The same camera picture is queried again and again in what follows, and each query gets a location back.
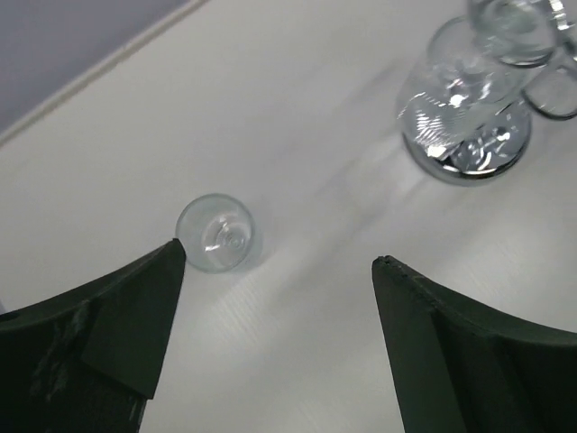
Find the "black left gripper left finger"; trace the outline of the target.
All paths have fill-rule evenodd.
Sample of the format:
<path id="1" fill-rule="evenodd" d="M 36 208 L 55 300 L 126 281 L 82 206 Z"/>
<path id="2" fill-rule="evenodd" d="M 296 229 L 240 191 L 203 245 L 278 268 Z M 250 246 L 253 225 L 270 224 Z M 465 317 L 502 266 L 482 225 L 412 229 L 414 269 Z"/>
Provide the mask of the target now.
<path id="1" fill-rule="evenodd" d="M 171 240 L 1 317 L 4 432 L 136 432 L 154 397 L 186 267 Z"/>

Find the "clear wine glass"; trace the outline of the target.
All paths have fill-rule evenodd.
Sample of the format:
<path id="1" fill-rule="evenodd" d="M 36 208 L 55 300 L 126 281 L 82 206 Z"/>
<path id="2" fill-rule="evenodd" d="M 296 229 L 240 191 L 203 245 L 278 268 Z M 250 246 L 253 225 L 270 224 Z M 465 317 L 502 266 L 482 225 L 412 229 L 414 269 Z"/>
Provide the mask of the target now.
<path id="1" fill-rule="evenodd" d="M 481 46 L 504 64 L 532 69 L 554 56 L 557 37 L 547 1 L 469 1 L 467 15 Z"/>
<path id="2" fill-rule="evenodd" d="M 188 203 L 181 211 L 175 237 L 188 265 L 208 273 L 244 272 L 261 258 L 263 236 L 243 202 L 223 193 L 211 193 Z"/>

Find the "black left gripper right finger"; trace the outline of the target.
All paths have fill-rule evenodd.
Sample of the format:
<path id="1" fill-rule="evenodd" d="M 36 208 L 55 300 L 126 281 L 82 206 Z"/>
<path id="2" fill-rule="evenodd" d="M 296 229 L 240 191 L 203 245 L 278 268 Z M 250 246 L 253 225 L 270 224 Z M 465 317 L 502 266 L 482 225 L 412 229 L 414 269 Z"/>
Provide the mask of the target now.
<path id="1" fill-rule="evenodd" d="M 371 275 L 405 431 L 575 431 L 573 332 L 489 307 L 391 256 Z"/>

